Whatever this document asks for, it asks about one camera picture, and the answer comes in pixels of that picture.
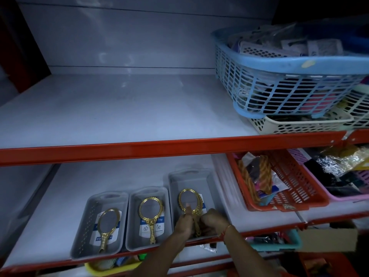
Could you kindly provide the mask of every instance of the red bracelet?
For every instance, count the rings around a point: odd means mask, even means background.
[[[230,226],[233,226],[233,225],[229,225],[229,226],[227,226],[224,230],[223,230],[223,232],[218,236],[219,237],[219,239],[220,239],[220,241],[224,241],[224,235],[225,235],[225,232],[227,231],[227,229],[230,227]]]

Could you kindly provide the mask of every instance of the hand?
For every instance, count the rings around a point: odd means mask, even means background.
[[[209,211],[200,217],[200,220],[208,227],[215,230],[220,235],[231,225],[226,218],[224,218],[218,211],[211,208]]]
[[[190,206],[186,206],[186,213],[179,217],[173,234],[179,236],[184,242],[193,234],[193,217]]]

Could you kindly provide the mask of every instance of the forearm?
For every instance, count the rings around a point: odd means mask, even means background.
[[[173,260],[182,251],[185,242],[186,240],[180,234],[173,233],[155,251],[148,255],[132,272],[131,276],[166,276]]]
[[[233,226],[226,230],[224,243],[240,277],[273,277],[279,274],[241,236]]]

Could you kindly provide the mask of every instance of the blue basket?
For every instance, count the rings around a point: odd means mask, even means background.
[[[302,247],[301,238],[296,229],[286,231],[289,239],[291,240],[291,244],[256,244],[250,243],[251,247],[253,247],[258,252],[275,252],[275,251],[294,251],[300,249]]]
[[[369,56],[262,58],[227,46],[230,35],[250,30],[244,26],[212,33],[217,77],[244,117],[322,117],[369,74]]]

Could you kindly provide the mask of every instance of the gray plastic tray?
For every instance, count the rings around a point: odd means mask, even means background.
[[[138,215],[138,207],[142,200],[155,196],[163,202],[164,206],[164,233],[156,237],[156,244],[150,245],[150,238],[139,235],[141,218]],[[128,251],[137,251],[156,247],[173,233],[172,220],[170,217],[169,194],[163,186],[150,186],[134,191],[130,195],[128,206],[127,232],[125,247]]]
[[[73,260],[109,256],[116,254],[122,249],[128,199],[129,196],[126,192],[107,191],[93,195],[87,200],[76,237],[71,247],[71,258]],[[115,242],[107,245],[104,253],[99,254],[100,246],[91,245],[90,239],[97,215],[110,208],[117,208],[122,212],[119,228],[115,230],[118,231],[118,238]]]
[[[193,189],[202,195],[206,210],[214,208],[227,217],[211,169],[186,169],[169,173],[168,177],[173,227],[176,225],[179,216],[183,214],[178,204],[178,195],[186,188]],[[204,237],[192,238],[189,239],[189,241],[203,238]]]

